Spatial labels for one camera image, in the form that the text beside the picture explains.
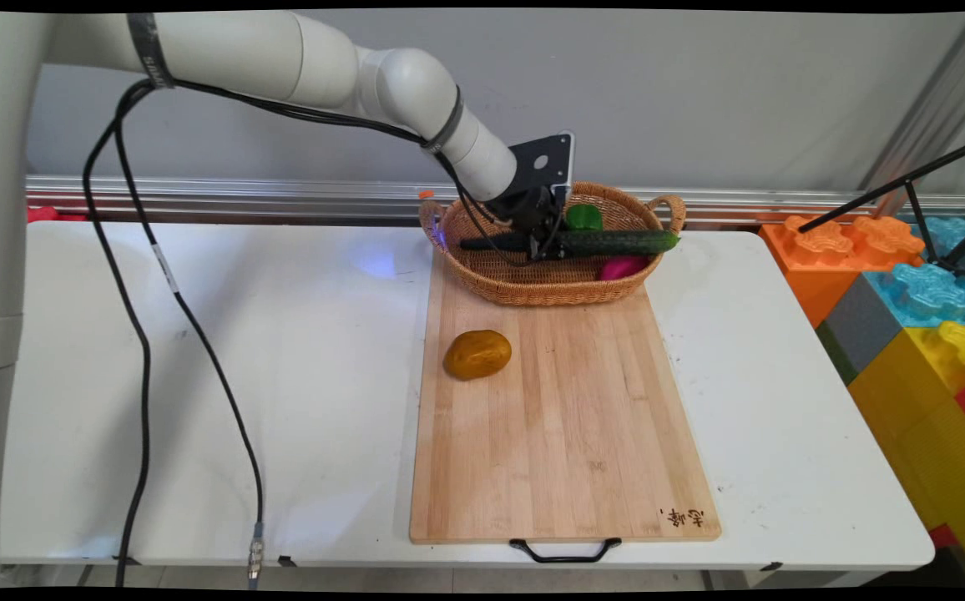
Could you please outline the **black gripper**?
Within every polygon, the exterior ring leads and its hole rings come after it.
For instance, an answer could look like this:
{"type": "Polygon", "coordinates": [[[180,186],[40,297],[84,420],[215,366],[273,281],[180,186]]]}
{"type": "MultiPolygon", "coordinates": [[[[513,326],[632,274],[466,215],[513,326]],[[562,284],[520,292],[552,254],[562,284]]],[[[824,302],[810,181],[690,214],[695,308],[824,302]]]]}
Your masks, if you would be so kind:
{"type": "Polygon", "coordinates": [[[529,262],[554,261],[555,237],[569,231],[565,199],[563,188],[554,193],[550,187],[532,187],[494,199],[493,216],[529,236],[529,262]]]}

